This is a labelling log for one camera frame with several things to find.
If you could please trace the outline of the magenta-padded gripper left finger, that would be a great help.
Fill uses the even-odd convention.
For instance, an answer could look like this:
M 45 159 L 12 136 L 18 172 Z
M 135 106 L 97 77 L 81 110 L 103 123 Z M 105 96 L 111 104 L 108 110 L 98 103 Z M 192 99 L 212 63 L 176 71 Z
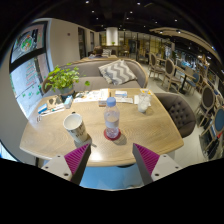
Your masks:
M 42 169 L 79 185 L 90 154 L 91 146 L 85 144 L 66 155 L 56 155 Z

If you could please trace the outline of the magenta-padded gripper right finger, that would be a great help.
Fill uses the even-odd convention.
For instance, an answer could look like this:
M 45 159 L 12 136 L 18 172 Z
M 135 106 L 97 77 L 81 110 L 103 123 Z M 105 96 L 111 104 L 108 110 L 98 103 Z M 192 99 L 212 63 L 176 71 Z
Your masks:
M 132 153 L 144 185 L 181 170 L 181 166 L 167 154 L 158 155 L 139 144 L 133 144 Z

